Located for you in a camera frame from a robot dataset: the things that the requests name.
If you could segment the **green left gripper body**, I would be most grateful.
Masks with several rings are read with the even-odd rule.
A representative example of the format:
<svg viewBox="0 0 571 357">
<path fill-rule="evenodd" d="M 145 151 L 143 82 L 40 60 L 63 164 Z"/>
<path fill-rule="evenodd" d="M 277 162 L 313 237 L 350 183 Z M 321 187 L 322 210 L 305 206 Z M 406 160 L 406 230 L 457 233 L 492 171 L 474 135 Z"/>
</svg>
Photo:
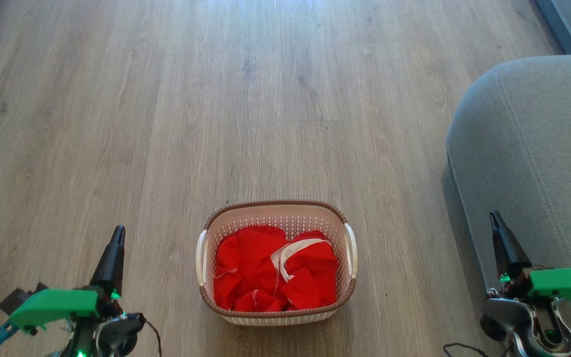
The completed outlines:
<svg viewBox="0 0 571 357">
<path fill-rule="evenodd" d="M 77 289 L 42 289 L 31 294 L 10 315 L 9 321 L 24 332 L 62 319 L 77 322 L 91 319 L 104 321 L 124 314 L 115 299 L 117 294 L 100 287 L 83 286 Z"/>
</svg>

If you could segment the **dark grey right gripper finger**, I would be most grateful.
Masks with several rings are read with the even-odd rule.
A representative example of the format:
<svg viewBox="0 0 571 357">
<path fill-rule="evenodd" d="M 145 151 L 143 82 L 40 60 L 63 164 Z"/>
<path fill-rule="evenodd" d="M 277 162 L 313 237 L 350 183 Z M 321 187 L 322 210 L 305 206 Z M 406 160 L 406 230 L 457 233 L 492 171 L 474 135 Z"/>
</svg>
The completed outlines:
<svg viewBox="0 0 571 357">
<path fill-rule="evenodd" d="M 512 230 L 507 226 L 501 213 L 493 210 L 489 218 L 498 275 L 507 276 L 509 281 L 516 280 L 524 269 L 532 267 L 532 262 Z"/>
</svg>

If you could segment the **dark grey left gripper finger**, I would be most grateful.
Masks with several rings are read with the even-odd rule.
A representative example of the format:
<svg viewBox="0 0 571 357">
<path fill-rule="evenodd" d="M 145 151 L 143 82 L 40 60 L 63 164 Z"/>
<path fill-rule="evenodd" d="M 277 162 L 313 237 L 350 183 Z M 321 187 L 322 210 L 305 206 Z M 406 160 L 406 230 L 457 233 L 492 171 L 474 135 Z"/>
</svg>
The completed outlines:
<svg viewBox="0 0 571 357">
<path fill-rule="evenodd" d="M 103 289 L 110 298 L 120 298 L 122 296 L 124 256 L 125 227 L 118 225 L 114 229 L 110 242 L 105 246 L 89 284 Z"/>
</svg>

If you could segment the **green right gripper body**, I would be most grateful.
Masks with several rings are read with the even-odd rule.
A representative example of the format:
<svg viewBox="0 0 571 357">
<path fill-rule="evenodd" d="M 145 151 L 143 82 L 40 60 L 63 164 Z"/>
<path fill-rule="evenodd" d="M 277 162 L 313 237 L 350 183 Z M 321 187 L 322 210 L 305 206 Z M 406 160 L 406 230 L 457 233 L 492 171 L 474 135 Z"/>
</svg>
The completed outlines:
<svg viewBox="0 0 571 357">
<path fill-rule="evenodd" d="M 527 268 L 518 273 L 499 276 L 501 295 L 507 299 L 532 302 L 540 298 L 559 298 L 571 301 L 571 267 L 556 269 Z"/>
</svg>

